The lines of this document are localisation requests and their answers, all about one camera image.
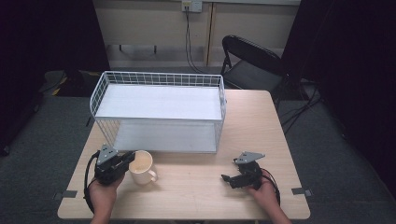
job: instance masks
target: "light wood tabletop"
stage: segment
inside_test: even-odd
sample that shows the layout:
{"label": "light wood tabletop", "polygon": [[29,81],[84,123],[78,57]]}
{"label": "light wood tabletop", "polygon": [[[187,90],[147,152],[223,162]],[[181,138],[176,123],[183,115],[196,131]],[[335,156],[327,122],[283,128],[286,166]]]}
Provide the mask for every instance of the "light wood tabletop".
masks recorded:
{"label": "light wood tabletop", "polygon": [[[226,90],[227,113],[217,153],[152,152],[159,179],[137,186],[126,173],[118,189],[114,219],[156,220],[260,220],[267,215],[244,189],[232,189],[221,175],[240,175],[233,159],[243,151],[264,153],[257,160],[278,184],[281,207],[290,219],[306,219],[310,211],[290,150],[268,91]],[[75,198],[63,198],[58,216],[90,219],[83,199],[85,169],[91,155],[106,141],[94,124],[67,190]],[[90,178],[93,177],[93,164]]]}

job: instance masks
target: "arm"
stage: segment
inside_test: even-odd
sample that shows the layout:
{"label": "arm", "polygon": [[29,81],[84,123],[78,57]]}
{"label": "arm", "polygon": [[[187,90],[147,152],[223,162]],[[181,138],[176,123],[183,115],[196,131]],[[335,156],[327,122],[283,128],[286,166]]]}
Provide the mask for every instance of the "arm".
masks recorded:
{"label": "arm", "polygon": [[[269,174],[265,171],[262,171],[263,175],[269,176]],[[285,215],[282,208],[280,208],[279,204],[276,200],[276,194],[274,191],[274,187],[271,182],[265,178],[262,178],[262,186],[255,190],[253,187],[247,187],[247,192],[249,192],[259,206],[267,213],[268,217],[275,224],[290,224],[289,218]]]}
{"label": "arm", "polygon": [[120,185],[123,178],[124,175],[109,186],[101,185],[97,180],[93,180],[90,184],[91,201],[95,211],[91,224],[108,223],[111,217],[111,211],[117,199],[117,187]]}

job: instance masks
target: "chair seat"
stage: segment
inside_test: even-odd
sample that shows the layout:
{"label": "chair seat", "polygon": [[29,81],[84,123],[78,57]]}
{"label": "chair seat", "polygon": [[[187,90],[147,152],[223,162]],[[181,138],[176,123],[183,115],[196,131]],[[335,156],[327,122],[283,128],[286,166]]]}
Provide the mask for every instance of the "chair seat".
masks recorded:
{"label": "chair seat", "polygon": [[282,81],[281,76],[262,70],[243,60],[227,71],[223,78],[225,83],[236,85],[243,90],[266,90],[271,93],[274,93]]}

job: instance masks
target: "wall outlet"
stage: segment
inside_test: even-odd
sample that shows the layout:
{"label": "wall outlet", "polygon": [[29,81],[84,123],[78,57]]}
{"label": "wall outlet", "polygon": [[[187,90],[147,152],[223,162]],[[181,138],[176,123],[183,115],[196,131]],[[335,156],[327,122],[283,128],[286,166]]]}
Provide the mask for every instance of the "wall outlet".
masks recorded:
{"label": "wall outlet", "polygon": [[202,1],[181,1],[181,11],[202,12]]}

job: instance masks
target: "mug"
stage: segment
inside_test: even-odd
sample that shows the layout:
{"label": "mug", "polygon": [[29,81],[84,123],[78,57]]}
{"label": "mug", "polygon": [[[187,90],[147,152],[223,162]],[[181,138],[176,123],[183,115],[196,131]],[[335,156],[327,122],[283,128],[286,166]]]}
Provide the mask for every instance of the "mug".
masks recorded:
{"label": "mug", "polygon": [[149,182],[157,181],[157,174],[152,171],[154,167],[151,154],[147,151],[139,150],[134,153],[134,161],[129,163],[129,171],[136,184],[146,185]]}

